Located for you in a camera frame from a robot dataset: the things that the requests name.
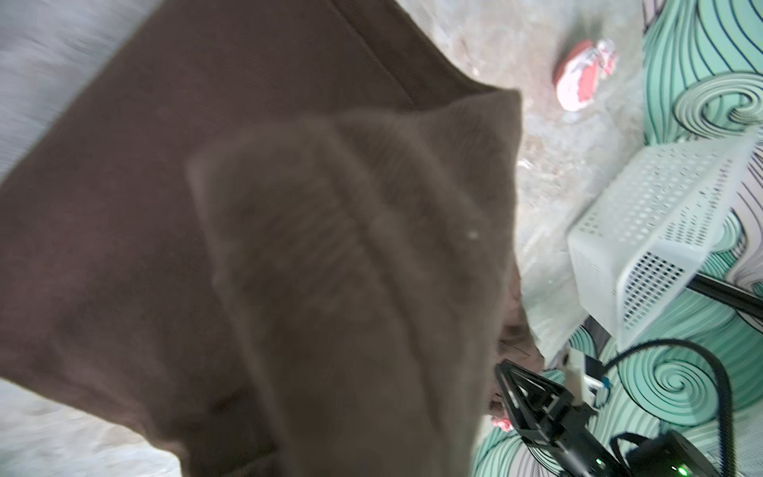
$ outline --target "brown cloth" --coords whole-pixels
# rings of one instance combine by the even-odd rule
[[[390,0],[169,0],[0,186],[0,374],[186,475],[462,475],[497,306],[540,363],[501,294],[519,99],[490,91]],[[226,314],[184,166],[246,124],[193,175]]]

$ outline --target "white plastic basket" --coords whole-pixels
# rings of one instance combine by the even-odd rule
[[[755,132],[646,147],[571,229],[581,305],[620,349],[657,318],[707,258]]]

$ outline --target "cable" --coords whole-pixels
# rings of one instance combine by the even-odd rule
[[[626,358],[631,357],[636,353],[640,353],[643,350],[649,348],[656,348],[658,346],[682,346],[688,348],[695,353],[702,356],[716,377],[716,391],[718,392],[718,428],[720,430],[720,462],[723,477],[736,477],[736,461],[734,457],[734,420],[733,420],[733,407],[731,396],[731,382],[729,381],[729,373],[726,372],[726,368],[720,362],[714,354],[712,354],[704,346],[700,346],[696,343],[686,340],[676,340],[672,338],[665,338],[663,340],[646,341],[645,343],[637,344],[629,350],[623,351],[618,354],[607,364],[604,365],[604,375],[606,375],[613,367]]]

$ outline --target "gray floor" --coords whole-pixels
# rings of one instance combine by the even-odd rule
[[[158,0],[0,0],[0,177]],[[582,322],[565,247],[581,209],[642,144],[639,0],[401,0],[465,73],[519,88],[525,135],[517,256],[541,351]],[[596,103],[556,103],[550,76],[581,37],[615,40],[622,59]],[[479,167],[475,158],[475,167]],[[179,475],[177,461],[119,426],[0,381],[0,475]]]

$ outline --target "floor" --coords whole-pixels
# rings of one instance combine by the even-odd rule
[[[0,2],[0,176],[34,143],[158,0]],[[640,0],[401,0],[465,73],[524,97],[517,256],[533,332],[547,359],[586,316],[565,230],[644,141]],[[583,37],[611,37],[618,70],[579,113],[555,102],[550,76]],[[139,437],[0,382],[0,474],[179,475]]]

